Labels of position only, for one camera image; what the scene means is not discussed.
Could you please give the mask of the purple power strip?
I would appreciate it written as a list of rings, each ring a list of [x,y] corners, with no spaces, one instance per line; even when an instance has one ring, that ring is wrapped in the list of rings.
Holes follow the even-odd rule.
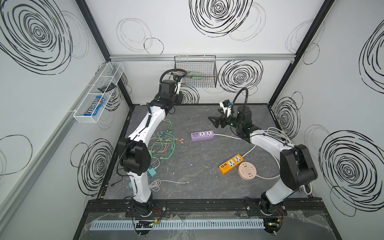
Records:
[[[203,141],[203,140],[212,140],[213,138],[214,138],[214,132],[212,130],[191,133],[191,139],[193,142]]]

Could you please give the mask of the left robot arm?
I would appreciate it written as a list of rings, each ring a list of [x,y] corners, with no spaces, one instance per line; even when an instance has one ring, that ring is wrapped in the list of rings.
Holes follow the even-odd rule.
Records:
[[[131,213],[142,217],[150,216],[153,210],[153,194],[148,183],[148,169],[152,162],[148,143],[174,104],[182,101],[181,80],[187,74],[183,69],[165,71],[159,80],[158,93],[152,101],[146,103],[147,114],[144,119],[128,138],[118,141],[119,163],[130,178],[133,188]]]

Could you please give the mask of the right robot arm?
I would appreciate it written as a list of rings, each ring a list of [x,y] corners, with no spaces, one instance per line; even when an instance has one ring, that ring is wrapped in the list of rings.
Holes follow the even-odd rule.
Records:
[[[309,185],[318,178],[318,172],[308,148],[304,145],[294,145],[290,139],[278,133],[272,135],[252,123],[252,112],[248,107],[249,90],[240,89],[245,93],[244,103],[234,112],[236,101],[225,100],[220,103],[219,117],[209,117],[215,128],[226,126],[235,129],[238,138],[271,154],[280,169],[278,181],[261,196],[260,210],[270,216],[281,210],[285,199],[297,192],[300,187]]]

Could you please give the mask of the teal charger plug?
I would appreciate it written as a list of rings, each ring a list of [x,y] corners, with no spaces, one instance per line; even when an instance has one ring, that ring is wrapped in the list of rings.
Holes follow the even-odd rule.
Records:
[[[153,178],[157,175],[157,171],[154,168],[149,168],[147,170],[148,177]]]

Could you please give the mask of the green tongs in basket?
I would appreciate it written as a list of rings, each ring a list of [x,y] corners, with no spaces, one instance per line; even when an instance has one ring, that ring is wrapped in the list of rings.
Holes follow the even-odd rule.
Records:
[[[199,72],[188,72],[186,78],[190,79],[191,81],[201,81],[205,78],[205,76]]]

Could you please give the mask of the orange power strip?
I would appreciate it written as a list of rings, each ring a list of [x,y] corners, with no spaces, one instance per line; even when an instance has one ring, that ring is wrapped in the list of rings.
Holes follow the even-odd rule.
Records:
[[[234,169],[236,166],[238,166],[243,161],[244,161],[244,158],[241,155],[237,154],[234,157],[232,157],[231,159],[229,159],[228,161],[221,164],[219,166],[219,171],[222,175],[225,175],[226,173],[228,173],[229,171]]]

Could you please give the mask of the round pink power strip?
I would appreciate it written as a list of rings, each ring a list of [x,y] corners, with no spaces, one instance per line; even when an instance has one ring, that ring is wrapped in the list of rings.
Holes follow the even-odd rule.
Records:
[[[238,167],[238,174],[241,179],[250,181],[257,176],[257,170],[252,163],[242,162]]]

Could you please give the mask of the black remote control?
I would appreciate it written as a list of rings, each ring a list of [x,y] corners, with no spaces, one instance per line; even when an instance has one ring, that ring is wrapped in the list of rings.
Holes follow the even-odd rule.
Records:
[[[101,92],[101,93],[107,93],[111,90],[114,90],[116,88],[116,85],[113,84],[113,83],[110,83],[108,85],[105,85],[105,86],[102,86],[100,88],[98,88],[98,90]]]

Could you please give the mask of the blue candy packet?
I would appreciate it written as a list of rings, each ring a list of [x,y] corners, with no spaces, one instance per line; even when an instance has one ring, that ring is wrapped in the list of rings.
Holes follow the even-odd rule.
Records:
[[[104,104],[105,99],[101,96],[96,96],[89,106],[89,108],[86,110],[84,113],[84,116],[96,116],[99,109],[102,107]]]

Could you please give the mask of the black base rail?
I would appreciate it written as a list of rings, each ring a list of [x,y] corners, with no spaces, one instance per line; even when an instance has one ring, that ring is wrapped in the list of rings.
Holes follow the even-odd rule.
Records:
[[[288,198],[272,207],[269,213],[261,208],[261,199],[169,199],[153,200],[147,210],[132,200],[90,200],[84,214],[122,213],[133,217],[166,217],[176,213],[245,212],[249,217],[282,217],[288,211],[324,211],[320,198]]]

